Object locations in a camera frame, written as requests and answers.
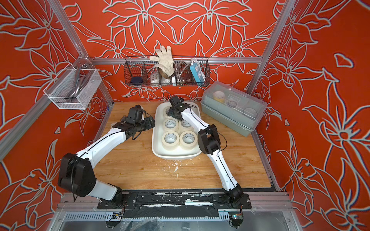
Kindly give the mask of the masking tape roll one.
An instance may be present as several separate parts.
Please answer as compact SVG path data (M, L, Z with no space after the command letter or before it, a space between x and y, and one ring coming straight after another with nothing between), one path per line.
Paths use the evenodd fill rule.
M169 116L169 115L168 115L170 108L171 108L171 106L167 106L167 107L165 107L165 109L163 110L163 116L164 116L164 118L165 118L165 119L166 119L166 118L171 118L171 116Z

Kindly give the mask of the masking tape roll three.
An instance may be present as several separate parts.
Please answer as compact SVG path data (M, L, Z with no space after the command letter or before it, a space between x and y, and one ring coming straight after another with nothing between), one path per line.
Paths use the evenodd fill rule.
M167 118L163 122L163 129L165 132L173 131L179 132L179 122L175 118Z

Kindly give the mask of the masking tape roll four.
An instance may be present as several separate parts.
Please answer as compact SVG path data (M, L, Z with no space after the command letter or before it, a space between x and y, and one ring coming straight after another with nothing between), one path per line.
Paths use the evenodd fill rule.
M179 131L180 133L185 131L194 131L194 128L186 120L182 120L179 121Z

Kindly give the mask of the white plastic storage tray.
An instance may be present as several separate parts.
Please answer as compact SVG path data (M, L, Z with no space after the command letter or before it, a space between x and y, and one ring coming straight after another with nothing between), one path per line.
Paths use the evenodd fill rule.
M170 117L169 102L158 105L155 112L155 128L152 133L152 152L167 160L192 159L201 154L198 134L186 121Z

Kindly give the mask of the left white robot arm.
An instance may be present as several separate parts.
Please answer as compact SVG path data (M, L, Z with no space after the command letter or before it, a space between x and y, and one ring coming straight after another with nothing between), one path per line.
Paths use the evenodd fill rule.
M129 138L135 140L142 132L154 127L155 119L142 106L130 108L128 115L114 124L103 137L75 154L63 156L58 186L79 197L92 196L120 206L123 203L122 189L99 181L94 168L118 145Z

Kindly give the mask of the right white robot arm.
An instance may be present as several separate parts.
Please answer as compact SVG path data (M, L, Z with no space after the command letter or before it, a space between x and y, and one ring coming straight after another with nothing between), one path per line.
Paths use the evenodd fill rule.
M217 127L203 121L193 112L193 106L185 103L183 98L173 96L170 98L170 104L171 107L167 115L180 121L186 121L195 129L198 133L198 146L201 152L212 161L220 177L228 203L233 207L236 206L243 198L244 193L224 159L220 140L221 134Z

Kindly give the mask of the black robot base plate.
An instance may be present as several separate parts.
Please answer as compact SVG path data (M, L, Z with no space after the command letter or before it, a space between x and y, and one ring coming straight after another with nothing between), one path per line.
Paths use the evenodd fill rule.
M220 218L228 219L229 212L251 209L248 194L236 202L225 193L217 192L133 192L123 193L118 205L99 199L97 209L123 212L124 218Z

